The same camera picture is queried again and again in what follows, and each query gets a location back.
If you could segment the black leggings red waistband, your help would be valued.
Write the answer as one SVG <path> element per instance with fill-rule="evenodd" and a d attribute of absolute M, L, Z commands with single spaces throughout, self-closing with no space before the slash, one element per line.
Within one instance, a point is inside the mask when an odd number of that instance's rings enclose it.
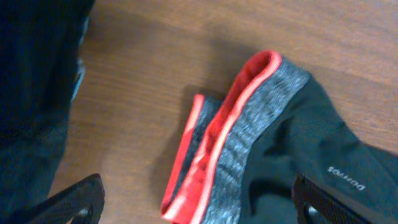
<path fill-rule="evenodd" d="M 172 223 L 296 223 L 297 174 L 397 222 L 397 156 L 359 140 L 310 72 L 259 52 L 224 100 L 194 97 L 161 214 Z"/>

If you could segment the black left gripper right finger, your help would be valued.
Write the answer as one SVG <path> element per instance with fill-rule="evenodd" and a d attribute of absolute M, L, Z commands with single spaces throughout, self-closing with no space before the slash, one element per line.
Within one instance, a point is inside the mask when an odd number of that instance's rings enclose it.
<path fill-rule="evenodd" d="M 292 187 L 292 199 L 299 224 L 389 222 L 389 219 L 382 214 L 325 184 L 316 184 L 300 173 L 296 175 Z"/>

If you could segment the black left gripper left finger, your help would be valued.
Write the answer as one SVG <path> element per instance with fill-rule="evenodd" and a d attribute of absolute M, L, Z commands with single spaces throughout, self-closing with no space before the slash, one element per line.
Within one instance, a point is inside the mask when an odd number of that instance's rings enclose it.
<path fill-rule="evenodd" d="M 101 176 L 91 174 L 27 210 L 6 220 L 8 224 L 98 224 L 104 209 Z"/>

